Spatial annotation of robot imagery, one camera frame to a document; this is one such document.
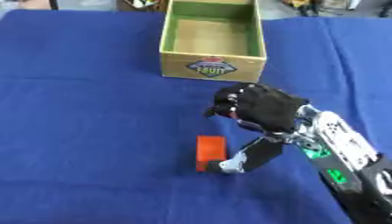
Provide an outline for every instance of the wooden box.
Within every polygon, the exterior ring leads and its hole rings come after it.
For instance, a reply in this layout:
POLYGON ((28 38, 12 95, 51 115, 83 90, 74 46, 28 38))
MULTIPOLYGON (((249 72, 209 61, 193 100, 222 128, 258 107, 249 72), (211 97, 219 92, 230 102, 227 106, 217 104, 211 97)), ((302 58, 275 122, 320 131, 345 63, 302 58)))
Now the wooden box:
POLYGON ((257 0, 171 0, 164 76, 257 82, 267 59, 257 0))

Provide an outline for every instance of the blue fabric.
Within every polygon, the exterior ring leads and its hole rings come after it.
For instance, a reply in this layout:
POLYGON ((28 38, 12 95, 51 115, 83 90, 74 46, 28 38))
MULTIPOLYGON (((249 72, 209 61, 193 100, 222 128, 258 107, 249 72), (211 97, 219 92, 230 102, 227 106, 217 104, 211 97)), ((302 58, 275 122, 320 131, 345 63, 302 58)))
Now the blue fabric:
MULTIPOLYGON (((202 117, 228 82, 164 78, 163 15, 13 11, 0 21, 0 223, 347 224, 295 148, 243 175, 196 173, 202 117)), ((390 153, 392 21, 264 23, 262 82, 340 113, 390 153)))

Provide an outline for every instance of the robotic hand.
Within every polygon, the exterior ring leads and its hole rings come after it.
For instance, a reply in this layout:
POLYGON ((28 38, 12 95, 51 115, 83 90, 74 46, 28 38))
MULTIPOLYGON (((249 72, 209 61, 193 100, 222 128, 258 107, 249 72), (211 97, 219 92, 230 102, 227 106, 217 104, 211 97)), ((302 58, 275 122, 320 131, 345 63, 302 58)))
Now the robotic hand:
POLYGON ((295 144, 355 223, 392 223, 392 162, 338 115, 279 89, 251 83, 218 91, 206 112, 213 115, 231 117, 263 136, 229 160, 210 161, 208 171, 250 172, 279 156, 284 144, 295 144))
POLYGON ((264 133, 245 145, 232 159, 211 161, 212 172, 250 172, 282 153, 285 137, 295 131, 298 109, 307 104, 281 90, 264 85, 240 83, 225 87, 214 97, 206 116, 220 115, 236 119, 247 130, 264 133))

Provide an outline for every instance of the green led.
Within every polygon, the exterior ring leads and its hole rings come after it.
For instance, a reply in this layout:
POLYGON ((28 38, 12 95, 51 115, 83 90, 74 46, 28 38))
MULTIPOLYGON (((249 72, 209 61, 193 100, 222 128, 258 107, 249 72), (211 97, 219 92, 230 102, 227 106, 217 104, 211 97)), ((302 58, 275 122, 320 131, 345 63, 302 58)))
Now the green led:
POLYGON ((327 170, 331 178, 338 184, 344 184, 347 182, 347 178, 341 173, 340 170, 330 169, 327 170))
POLYGON ((323 148, 321 150, 309 150, 309 149, 303 148, 302 150, 304 151, 304 153, 306 153, 306 156, 311 159, 326 158, 329 155, 331 155, 331 152, 326 148, 323 148))

